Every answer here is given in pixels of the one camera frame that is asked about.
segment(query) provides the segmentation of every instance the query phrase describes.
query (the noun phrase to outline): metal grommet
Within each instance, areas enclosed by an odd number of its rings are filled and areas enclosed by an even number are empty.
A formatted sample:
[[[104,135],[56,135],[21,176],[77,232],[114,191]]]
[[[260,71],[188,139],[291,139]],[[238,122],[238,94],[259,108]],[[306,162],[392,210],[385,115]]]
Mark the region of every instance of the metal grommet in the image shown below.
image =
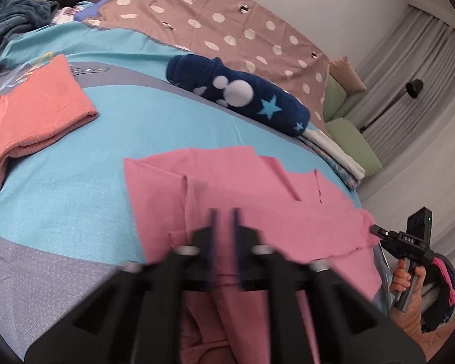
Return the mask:
[[[171,30],[175,30],[175,26],[172,26],[171,24],[167,23],[167,22],[162,22],[162,24],[165,26],[165,27],[168,27],[169,29]]]
[[[249,5],[241,4],[241,5],[239,5],[238,12],[240,12],[240,13],[248,13],[249,9],[250,9]]]

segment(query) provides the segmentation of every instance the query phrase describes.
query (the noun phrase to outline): white circle pattern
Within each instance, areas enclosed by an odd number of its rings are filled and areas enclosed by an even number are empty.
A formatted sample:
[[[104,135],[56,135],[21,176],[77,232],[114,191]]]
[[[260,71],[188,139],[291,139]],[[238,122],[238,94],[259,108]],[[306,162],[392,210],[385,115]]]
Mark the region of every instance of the white circle pattern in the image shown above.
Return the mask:
[[[275,55],[281,55],[281,46],[280,45],[273,45],[273,53]]]
[[[244,36],[246,38],[248,38],[249,40],[253,40],[256,37],[256,33],[253,30],[251,30],[251,29],[246,29],[244,31]]]
[[[217,23],[223,23],[226,20],[224,15],[218,12],[212,14],[212,19]]]
[[[212,81],[212,86],[216,89],[224,89],[229,83],[229,80],[224,75],[219,75]]]
[[[237,108],[248,105],[253,100],[254,90],[251,85],[241,79],[232,81],[224,89],[224,99]]]
[[[204,41],[204,44],[205,44],[208,48],[210,48],[210,49],[212,49],[212,50],[216,50],[216,51],[219,50],[219,47],[218,47],[216,44],[212,43],[212,42]]]
[[[227,35],[224,37],[224,42],[231,46],[236,46],[236,39],[232,35]]]
[[[165,9],[163,9],[162,7],[159,7],[158,5],[151,5],[150,8],[152,8],[157,13],[165,12]]]
[[[116,3],[118,5],[128,5],[129,3],[131,3],[131,0],[117,0]]]
[[[196,28],[196,29],[200,29],[202,27],[202,24],[200,24],[200,22],[198,22],[197,20],[195,19],[189,19],[187,21],[187,23],[189,23],[192,27]]]
[[[251,72],[251,74],[256,71],[255,63],[249,62],[248,60],[246,60],[246,67],[248,68],[248,71]]]

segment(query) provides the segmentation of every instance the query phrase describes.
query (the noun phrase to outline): pink clothing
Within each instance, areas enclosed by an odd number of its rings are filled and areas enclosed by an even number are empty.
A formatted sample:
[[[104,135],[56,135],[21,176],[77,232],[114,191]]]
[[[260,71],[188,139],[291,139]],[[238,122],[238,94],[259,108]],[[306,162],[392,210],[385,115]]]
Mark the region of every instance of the pink clothing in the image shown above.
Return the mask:
[[[448,274],[448,270],[447,270],[447,266],[445,265],[445,262],[442,259],[439,259],[438,257],[435,256],[433,258],[433,264],[436,265],[440,269],[443,279],[445,279],[445,282],[447,282],[448,286],[450,287],[450,296],[448,298],[448,305],[450,305],[450,306],[455,305],[455,289],[452,285],[452,281],[450,279],[450,275]]]
[[[96,117],[64,55],[0,96],[0,189],[9,157],[38,152]]]
[[[207,363],[217,349],[231,363],[229,346],[240,364],[269,362],[269,324],[265,292],[242,292],[237,285],[232,213],[260,231],[293,261],[329,258],[334,269],[373,299],[381,285],[369,232],[372,216],[355,209],[319,171],[287,173],[274,158],[259,157],[251,147],[216,150],[181,149],[142,160],[125,159],[126,186],[140,242],[149,262],[160,261],[170,248],[188,243],[188,235],[218,210],[217,286],[211,293],[186,293],[182,362]],[[302,313],[312,346],[316,346],[306,298]]]

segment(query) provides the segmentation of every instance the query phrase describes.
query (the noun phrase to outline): human hand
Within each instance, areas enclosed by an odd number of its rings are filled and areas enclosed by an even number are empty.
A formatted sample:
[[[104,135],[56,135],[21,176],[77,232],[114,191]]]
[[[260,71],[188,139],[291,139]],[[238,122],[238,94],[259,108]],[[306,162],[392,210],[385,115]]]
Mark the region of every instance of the human hand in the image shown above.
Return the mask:
[[[405,269],[406,263],[404,260],[398,261],[398,267],[396,268],[396,271],[393,273],[393,282],[391,283],[391,286],[389,286],[389,291],[391,293],[394,292],[404,292],[406,289],[411,286],[410,280],[411,280],[411,275],[409,272],[406,271]],[[418,277],[418,285],[421,285],[419,289],[415,289],[415,292],[418,290],[421,291],[421,288],[423,287],[423,281],[425,280],[426,277],[426,270],[425,267],[419,266],[414,269],[414,274],[415,276]]]

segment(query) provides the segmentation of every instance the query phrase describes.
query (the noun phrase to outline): brown polka dot fabric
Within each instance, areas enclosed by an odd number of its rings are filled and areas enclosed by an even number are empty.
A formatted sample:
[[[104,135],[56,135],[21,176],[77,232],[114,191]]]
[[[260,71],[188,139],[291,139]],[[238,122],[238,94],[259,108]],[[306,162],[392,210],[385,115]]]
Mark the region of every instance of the brown polka dot fabric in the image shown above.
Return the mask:
[[[327,134],[322,117],[329,59],[310,40],[253,0],[110,0],[85,20],[140,31],[293,94]]]

